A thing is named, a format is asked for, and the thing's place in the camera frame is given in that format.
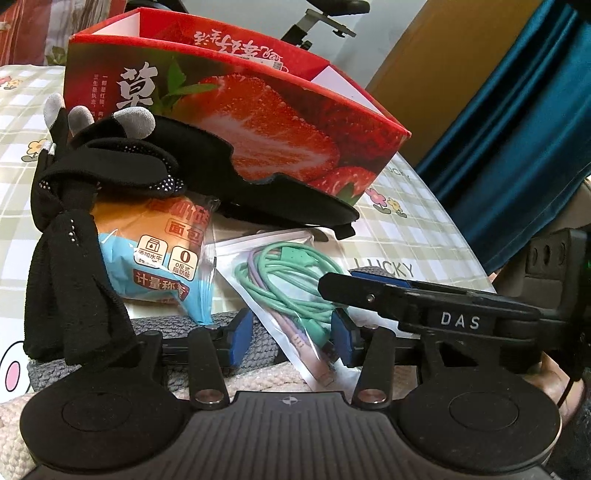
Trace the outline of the person's right hand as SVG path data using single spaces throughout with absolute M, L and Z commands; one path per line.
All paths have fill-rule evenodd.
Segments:
M 543 353 L 541 362 L 533 367 L 522 378 L 542 390 L 556 404 L 568 386 L 569 377 L 559 365 L 547 354 Z M 568 424 L 576 414 L 585 396 L 585 386 L 582 380 L 575 382 L 564 402 L 559 407 L 564 424 Z

